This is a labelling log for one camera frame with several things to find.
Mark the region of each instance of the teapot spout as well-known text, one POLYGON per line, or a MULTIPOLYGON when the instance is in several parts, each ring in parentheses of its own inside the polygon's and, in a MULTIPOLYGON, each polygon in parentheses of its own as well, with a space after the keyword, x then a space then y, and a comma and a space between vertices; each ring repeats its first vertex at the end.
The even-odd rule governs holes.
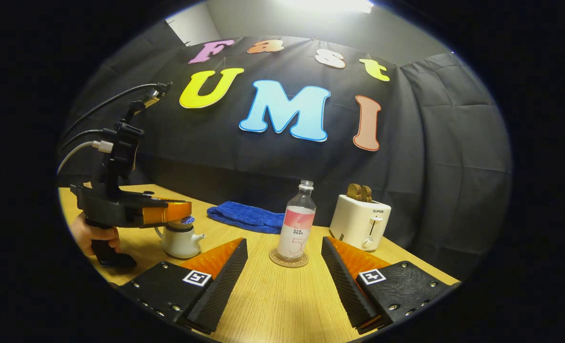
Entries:
POLYGON ((198 243, 199 241, 202 241, 202 239, 204 239, 206 237, 205 234, 195 234, 192 236, 192 241, 194 243, 198 243))

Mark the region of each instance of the black cloth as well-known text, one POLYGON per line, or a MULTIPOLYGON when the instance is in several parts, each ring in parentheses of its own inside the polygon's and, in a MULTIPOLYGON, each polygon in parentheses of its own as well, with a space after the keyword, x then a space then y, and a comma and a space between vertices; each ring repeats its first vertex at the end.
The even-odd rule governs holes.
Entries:
MULTIPOLYGON (((281 213, 299 181, 311 180, 317 204, 314 224, 320 226, 329 226, 337 197, 346 193, 348 184, 369 185, 374 200, 392 207, 385 237, 442 271, 466 278, 498 235, 511 189, 511 154, 502 116, 470 68, 453 54, 399 68, 324 41, 280 36, 234 40, 208 61, 188 64, 202 44, 183 48, 176 39, 145 60, 129 59, 134 62, 125 64, 123 80, 98 82, 99 93, 108 93, 98 102, 138 84, 174 83, 165 98, 133 121, 146 132, 137 155, 137 183, 153 182, 213 204, 232 201, 281 213), (284 50, 246 52, 267 39, 283 40, 284 50), (341 53, 346 67, 318 63, 317 49, 341 53), (383 73, 391 81, 367 74, 359 59, 385 66, 383 73), (216 72, 200 89, 205 95, 226 68, 245 71, 221 100, 202 109, 180 106, 180 95, 194 73, 216 72), (280 82, 289 99, 307 85, 329 90, 323 118, 327 140, 292 137, 289 129, 296 117, 276 134, 268 113, 265 132, 240 130, 257 80, 280 82), (356 95, 382 107, 380 149, 375 152, 353 144, 359 128, 356 95)), ((78 99, 78 113, 93 106, 78 99)), ((127 104, 119 101, 116 109, 95 115, 82 130, 111 125, 127 104)))
MULTIPOLYGON (((82 92, 74 100, 71 112, 68 113, 65 129, 101 102, 137 85, 150 83, 159 68, 181 48, 184 48, 183 42, 165 20, 129 40, 116 53, 103 61, 86 82, 82 92)), ((78 124, 63 141, 84 130, 112 128, 113 123, 126 113, 130 101, 139 98, 146 91, 147 89, 126 95, 103 107, 78 124)), ((88 135, 74 141, 60 152, 59 160, 62 161, 67 153, 83 141, 96 138, 95 135, 88 135)), ((93 170, 100 163, 102 163, 102 154, 95 153, 94 149, 79 150, 64 165, 58 177, 58 185, 68 187, 73 182, 89 181, 93 170)), ((137 169, 131 173, 127 182, 121 180, 121 184, 150 182, 142 173, 140 165, 137 165, 137 169)))

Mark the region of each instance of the black cable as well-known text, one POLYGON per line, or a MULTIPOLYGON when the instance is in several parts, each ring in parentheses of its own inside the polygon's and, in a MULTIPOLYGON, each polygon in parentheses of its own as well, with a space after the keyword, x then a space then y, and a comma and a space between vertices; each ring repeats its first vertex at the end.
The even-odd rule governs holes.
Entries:
POLYGON ((75 128, 75 126, 77 126, 77 124, 80 123, 80 121, 82 121, 83 119, 86 119, 87 117, 89 117, 95 111, 98 111, 101 108, 103 108, 104 106, 107 106, 109 103, 121 98, 124 95, 127 95, 128 93, 132 93, 133 91, 138 91, 139 89, 156 87, 156 86, 157 86, 157 84, 144 84, 144 85, 132 87, 132 88, 128 89, 127 91, 123 91, 123 92, 119 93, 118 95, 115 95, 111 99, 105 100, 101 104, 98 104, 98 106, 96 106, 93 109, 91 109, 90 111, 88 111, 86 114, 82 115, 79 119, 77 119, 75 121, 75 123, 73 123, 71 126, 69 126, 69 128, 67 128, 66 131, 64 131, 64 133, 62 134, 61 139, 63 139, 67 134, 69 134, 69 132, 71 132, 71 130, 73 130, 73 128, 75 128))
POLYGON ((102 130, 86 130, 84 132, 80 132, 78 134, 76 134, 73 138, 69 139, 66 143, 64 143, 61 147, 60 150, 64 150, 64 148, 66 148, 69 144, 72 143, 72 141, 75 141, 76 139, 83 137, 85 135, 89 135, 89 134, 99 134, 102 133, 102 130))

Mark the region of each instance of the white teapot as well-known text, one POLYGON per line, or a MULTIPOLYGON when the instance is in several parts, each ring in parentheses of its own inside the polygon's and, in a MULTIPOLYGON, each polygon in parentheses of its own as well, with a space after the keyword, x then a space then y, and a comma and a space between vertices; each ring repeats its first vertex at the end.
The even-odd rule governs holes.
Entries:
POLYGON ((162 249, 167 254, 176 258, 192 258, 200 253, 199 241, 206 237, 205 234, 195 234, 191 216, 169 222, 164 226, 163 234, 154 228, 162 239, 162 249))

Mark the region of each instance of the blue towel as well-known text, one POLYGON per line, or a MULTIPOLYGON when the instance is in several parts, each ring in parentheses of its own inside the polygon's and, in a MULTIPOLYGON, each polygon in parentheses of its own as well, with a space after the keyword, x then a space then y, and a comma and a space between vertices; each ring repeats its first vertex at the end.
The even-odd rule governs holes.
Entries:
POLYGON ((224 202, 206 210, 208 217, 252 232, 280 234, 284 213, 272 213, 238 202, 224 202))

